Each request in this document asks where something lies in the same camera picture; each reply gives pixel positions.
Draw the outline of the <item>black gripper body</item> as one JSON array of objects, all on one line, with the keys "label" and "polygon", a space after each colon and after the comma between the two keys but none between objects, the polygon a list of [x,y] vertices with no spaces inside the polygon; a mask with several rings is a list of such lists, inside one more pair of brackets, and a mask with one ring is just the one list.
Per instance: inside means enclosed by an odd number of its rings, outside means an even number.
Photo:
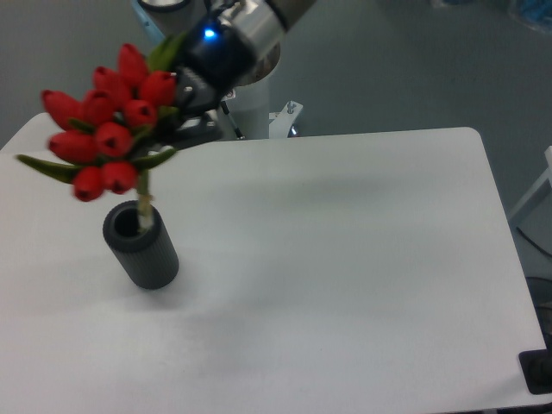
[{"label": "black gripper body", "polygon": [[252,41],[221,13],[203,16],[178,36],[172,66],[176,106],[184,116],[215,109],[259,58]]}]

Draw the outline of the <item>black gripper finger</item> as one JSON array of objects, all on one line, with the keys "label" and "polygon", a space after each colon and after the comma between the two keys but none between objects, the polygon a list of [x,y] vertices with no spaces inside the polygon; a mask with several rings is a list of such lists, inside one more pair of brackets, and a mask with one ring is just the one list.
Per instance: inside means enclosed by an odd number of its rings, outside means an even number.
[{"label": "black gripper finger", "polygon": [[151,137],[149,151],[177,151],[201,146],[223,138],[218,121],[208,112],[201,116],[182,117],[177,111],[161,111]]}]

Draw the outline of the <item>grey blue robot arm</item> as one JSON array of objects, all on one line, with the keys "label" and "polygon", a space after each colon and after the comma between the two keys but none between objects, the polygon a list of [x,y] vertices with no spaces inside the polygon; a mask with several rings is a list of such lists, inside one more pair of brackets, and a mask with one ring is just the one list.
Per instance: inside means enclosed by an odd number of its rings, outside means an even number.
[{"label": "grey blue robot arm", "polygon": [[178,34],[164,34],[157,18],[179,16],[186,1],[135,1],[133,8],[148,35],[158,42],[154,70],[176,77],[171,114],[150,141],[178,150],[224,137],[217,112],[244,77],[278,46],[312,7],[311,1],[207,1],[201,19]]}]

